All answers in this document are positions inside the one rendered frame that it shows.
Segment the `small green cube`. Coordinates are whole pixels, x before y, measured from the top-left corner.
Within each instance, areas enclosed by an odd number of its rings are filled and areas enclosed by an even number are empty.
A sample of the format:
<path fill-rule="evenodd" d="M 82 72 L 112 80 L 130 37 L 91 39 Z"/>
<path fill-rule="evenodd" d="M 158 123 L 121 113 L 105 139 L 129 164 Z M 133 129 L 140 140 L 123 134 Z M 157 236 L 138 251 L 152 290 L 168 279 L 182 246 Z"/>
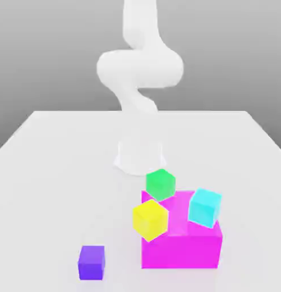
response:
<path fill-rule="evenodd" d="M 146 175 L 146 191 L 158 202 L 172 197 L 176 191 L 176 178 L 165 169 Z"/>

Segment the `small yellow cube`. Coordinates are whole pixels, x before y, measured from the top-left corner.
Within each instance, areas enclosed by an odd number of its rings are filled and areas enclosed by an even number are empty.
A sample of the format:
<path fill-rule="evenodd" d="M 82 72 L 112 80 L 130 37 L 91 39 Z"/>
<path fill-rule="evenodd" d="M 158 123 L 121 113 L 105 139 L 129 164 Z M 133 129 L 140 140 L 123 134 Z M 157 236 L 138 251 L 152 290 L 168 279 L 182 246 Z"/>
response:
<path fill-rule="evenodd" d="M 133 228 L 146 242 L 168 231 L 169 212 L 153 199 L 134 207 L 132 214 Z"/>

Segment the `small cyan cube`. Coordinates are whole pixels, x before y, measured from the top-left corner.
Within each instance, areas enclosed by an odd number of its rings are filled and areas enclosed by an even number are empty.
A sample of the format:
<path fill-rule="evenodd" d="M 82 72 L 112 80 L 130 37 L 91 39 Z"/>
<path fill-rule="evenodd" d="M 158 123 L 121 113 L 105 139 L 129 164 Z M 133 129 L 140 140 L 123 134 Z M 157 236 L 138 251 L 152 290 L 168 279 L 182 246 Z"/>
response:
<path fill-rule="evenodd" d="M 188 221 L 212 229 L 218 220 L 222 195 L 198 188 L 189 202 Z"/>

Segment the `small purple cube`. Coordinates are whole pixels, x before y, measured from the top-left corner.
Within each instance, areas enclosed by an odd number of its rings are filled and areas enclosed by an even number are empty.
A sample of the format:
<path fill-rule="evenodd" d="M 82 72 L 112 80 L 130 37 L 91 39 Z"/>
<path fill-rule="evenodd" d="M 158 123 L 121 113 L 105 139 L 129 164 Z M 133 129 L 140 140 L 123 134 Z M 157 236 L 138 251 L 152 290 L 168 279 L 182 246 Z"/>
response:
<path fill-rule="evenodd" d="M 104 246 L 82 246 L 78 260 L 80 280 L 102 280 L 104 269 Z"/>

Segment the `large magenta box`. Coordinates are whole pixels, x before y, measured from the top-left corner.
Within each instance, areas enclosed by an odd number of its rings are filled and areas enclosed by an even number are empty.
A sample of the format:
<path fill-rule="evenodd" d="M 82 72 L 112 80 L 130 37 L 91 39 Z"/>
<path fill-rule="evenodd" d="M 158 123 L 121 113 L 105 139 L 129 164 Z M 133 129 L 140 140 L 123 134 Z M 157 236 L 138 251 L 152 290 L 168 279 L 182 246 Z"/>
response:
<path fill-rule="evenodd" d="M 168 231 L 148 242 L 141 240 L 143 269 L 216 269 L 222 247 L 222 231 L 188 221 L 193 190 L 178 190 L 160 201 L 169 211 Z"/>

